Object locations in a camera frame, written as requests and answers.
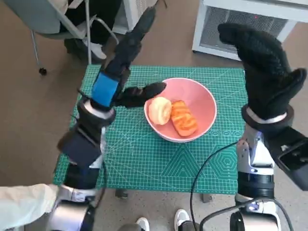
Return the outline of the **black left robot hand, blue tape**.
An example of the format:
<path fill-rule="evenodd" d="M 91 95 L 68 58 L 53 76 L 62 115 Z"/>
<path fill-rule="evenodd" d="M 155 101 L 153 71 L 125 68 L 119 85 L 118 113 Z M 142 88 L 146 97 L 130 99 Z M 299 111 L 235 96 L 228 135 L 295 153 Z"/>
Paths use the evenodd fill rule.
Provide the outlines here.
<path fill-rule="evenodd" d="M 149 32 L 155 14 L 155 7 L 148 7 L 133 30 L 116 45 L 113 59 L 100 69 L 92 87 L 90 104 L 93 108 L 108 111 L 116 106 L 142 107 L 147 100 L 166 88 L 164 82 L 152 83 L 143 88 L 124 88 L 130 76 L 130 65 L 141 51 L 141 42 Z"/>

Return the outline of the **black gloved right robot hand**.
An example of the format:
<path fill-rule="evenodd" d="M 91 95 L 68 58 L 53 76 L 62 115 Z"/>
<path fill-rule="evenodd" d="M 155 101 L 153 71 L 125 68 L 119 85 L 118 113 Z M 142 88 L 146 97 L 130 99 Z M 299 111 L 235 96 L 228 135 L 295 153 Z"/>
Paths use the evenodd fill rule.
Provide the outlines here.
<path fill-rule="evenodd" d="M 290 100 L 302 89 L 307 70 L 291 70 L 282 44 L 271 34 L 250 26 L 218 25 L 222 43 L 234 46 L 245 71 L 248 106 L 268 120 L 284 114 Z"/>

